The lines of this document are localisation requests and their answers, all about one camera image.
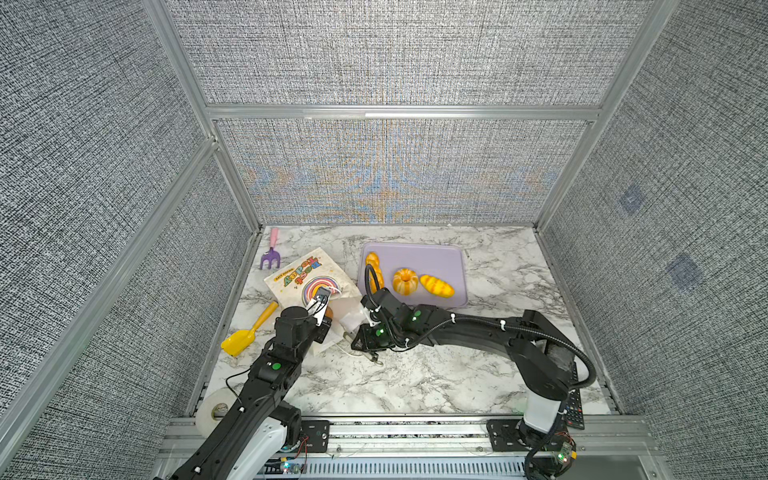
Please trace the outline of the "yellow ring fake bread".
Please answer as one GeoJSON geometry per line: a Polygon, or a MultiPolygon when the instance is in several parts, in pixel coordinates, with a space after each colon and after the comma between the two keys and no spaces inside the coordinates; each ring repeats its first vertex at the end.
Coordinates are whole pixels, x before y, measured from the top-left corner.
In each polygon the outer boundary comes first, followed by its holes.
{"type": "Polygon", "coordinates": [[[411,269],[402,268],[393,275],[392,288],[399,295],[410,296],[418,290],[419,285],[419,275],[411,269]]]}

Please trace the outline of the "white paper gift bag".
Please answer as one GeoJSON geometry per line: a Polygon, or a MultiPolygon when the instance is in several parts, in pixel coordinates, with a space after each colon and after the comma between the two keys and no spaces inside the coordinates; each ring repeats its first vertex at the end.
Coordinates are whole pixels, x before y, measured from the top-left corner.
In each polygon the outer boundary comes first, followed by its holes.
{"type": "Polygon", "coordinates": [[[313,355],[343,340],[351,342],[359,327],[369,321],[359,288],[322,248],[299,256],[264,282],[283,308],[301,306],[313,311],[310,306],[317,298],[327,302],[330,330],[321,343],[310,348],[313,355]]]}

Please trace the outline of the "yellow oval fake bread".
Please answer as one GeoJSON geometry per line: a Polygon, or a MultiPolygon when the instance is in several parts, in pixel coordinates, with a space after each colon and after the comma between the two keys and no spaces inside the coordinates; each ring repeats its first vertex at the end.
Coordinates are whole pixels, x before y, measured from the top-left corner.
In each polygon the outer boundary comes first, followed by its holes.
{"type": "Polygon", "coordinates": [[[455,289],[452,285],[431,275],[422,275],[420,283],[423,288],[431,295],[440,298],[452,298],[455,295],[455,289]]]}

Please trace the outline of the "orange twisted fake bread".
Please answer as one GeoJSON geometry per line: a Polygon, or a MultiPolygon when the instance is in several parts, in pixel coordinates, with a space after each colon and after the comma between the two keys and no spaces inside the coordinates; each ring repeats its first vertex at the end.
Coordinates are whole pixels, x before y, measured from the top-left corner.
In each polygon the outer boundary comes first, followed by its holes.
{"type": "Polygon", "coordinates": [[[373,251],[368,253],[365,258],[365,265],[367,290],[370,293],[376,293],[385,286],[378,255],[373,251]]]}

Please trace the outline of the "metal tongs white tips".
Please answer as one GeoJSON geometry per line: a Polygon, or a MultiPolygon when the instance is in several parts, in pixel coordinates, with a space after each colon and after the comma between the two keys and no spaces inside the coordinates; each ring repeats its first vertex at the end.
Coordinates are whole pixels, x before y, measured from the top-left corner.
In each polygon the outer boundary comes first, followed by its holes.
{"type": "Polygon", "coordinates": [[[379,355],[376,352],[362,350],[357,346],[354,338],[347,333],[344,334],[344,339],[349,344],[351,355],[353,357],[365,358],[375,365],[383,366],[383,362],[379,359],[379,355]]]}

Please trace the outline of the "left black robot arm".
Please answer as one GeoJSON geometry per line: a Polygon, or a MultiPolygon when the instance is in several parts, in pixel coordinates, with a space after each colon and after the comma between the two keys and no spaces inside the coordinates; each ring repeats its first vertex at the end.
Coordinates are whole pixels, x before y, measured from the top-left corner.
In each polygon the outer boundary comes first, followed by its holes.
{"type": "Polygon", "coordinates": [[[282,449],[302,445],[301,411],[284,398],[310,347],[330,329],[326,310],[318,300],[282,310],[228,413],[172,479],[251,479],[282,449]]]}

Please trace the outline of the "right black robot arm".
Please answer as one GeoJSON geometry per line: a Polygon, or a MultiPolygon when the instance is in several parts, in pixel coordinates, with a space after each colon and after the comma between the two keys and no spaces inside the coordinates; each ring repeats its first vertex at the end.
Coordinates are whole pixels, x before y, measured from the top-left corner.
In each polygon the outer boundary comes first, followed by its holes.
{"type": "Polygon", "coordinates": [[[458,346],[507,357],[528,389],[516,426],[518,442],[528,450],[544,448],[567,431],[562,416],[570,394],[597,379],[592,360],[538,311],[490,318],[428,304],[409,306],[379,284],[371,265],[365,267],[364,286],[361,305],[370,322],[359,327],[352,349],[405,353],[420,346],[458,346]]]}

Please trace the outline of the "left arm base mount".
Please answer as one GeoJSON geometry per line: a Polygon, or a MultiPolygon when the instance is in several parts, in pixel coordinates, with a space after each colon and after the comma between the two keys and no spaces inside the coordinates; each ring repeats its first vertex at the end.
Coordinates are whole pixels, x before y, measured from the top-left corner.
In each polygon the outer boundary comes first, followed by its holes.
{"type": "Polygon", "coordinates": [[[296,456],[299,453],[326,453],[330,440],[331,422],[328,420],[303,420],[295,437],[288,436],[281,448],[282,454],[296,456]]]}

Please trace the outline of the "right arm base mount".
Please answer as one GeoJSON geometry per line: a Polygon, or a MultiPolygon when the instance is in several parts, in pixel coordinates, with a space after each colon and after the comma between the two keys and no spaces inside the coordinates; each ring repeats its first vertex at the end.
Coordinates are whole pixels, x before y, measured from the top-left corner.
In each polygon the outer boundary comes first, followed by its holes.
{"type": "Polygon", "coordinates": [[[522,419],[488,420],[486,429],[494,452],[525,454],[526,479],[557,479],[578,458],[577,444],[562,416],[544,433],[525,425],[522,419]]]}

